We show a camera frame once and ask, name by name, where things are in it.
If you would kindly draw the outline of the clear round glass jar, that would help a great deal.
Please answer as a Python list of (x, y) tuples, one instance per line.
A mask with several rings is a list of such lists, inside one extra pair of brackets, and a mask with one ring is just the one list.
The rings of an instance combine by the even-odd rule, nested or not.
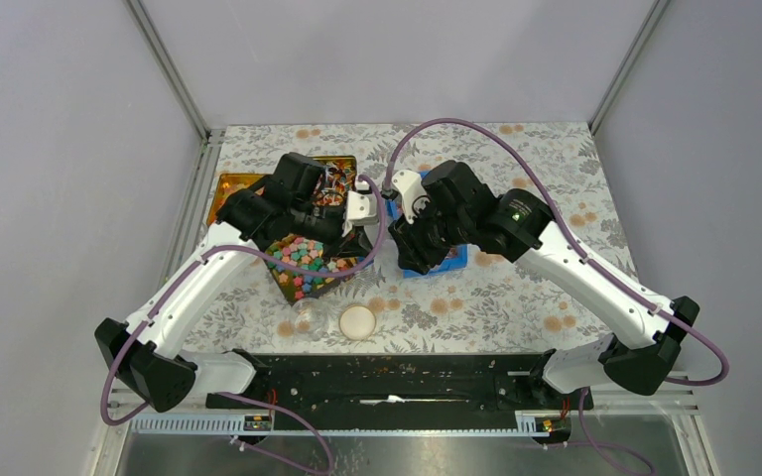
[(309, 341), (323, 338), (330, 320), (330, 311), (324, 302), (318, 298), (306, 297), (297, 300), (292, 311), (295, 314), (292, 325), (299, 338)]

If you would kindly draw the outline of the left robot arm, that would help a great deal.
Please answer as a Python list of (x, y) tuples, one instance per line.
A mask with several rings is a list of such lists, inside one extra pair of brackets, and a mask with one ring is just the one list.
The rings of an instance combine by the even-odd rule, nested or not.
[(325, 241), (338, 238), (341, 219), (319, 224), (316, 198), (324, 164), (298, 153), (226, 196), (194, 252), (149, 301), (125, 320), (104, 319), (94, 331), (114, 377), (158, 413), (188, 397), (220, 392), (246, 408), (267, 398), (268, 382), (241, 354), (188, 352), (184, 343), (224, 286), (273, 243), (298, 230), (306, 215)]

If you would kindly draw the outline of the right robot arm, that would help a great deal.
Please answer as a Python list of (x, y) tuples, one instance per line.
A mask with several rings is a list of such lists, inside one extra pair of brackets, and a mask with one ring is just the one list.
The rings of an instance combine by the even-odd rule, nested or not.
[(558, 285), (609, 328), (595, 342), (539, 358), (529, 383), (539, 407), (604, 383), (652, 396), (668, 378), (686, 334), (662, 314), (692, 324), (699, 314), (692, 299), (655, 294), (594, 254), (581, 255), (540, 198), (521, 188), (496, 195), (462, 162), (425, 175), (399, 171), (389, 186), (403, 211), (388, 227), (401, 269), (424, 275), (451, 248), (472, 245)]

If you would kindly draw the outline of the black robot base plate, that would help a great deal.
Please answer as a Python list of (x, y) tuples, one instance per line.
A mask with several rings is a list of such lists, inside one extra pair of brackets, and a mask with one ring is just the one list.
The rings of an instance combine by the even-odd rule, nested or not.
[(591, 397), (532, 384), (535, 354), (253, 354), (247, 399), (318, 430), (510, 430), (516, 413), (559, 417)]

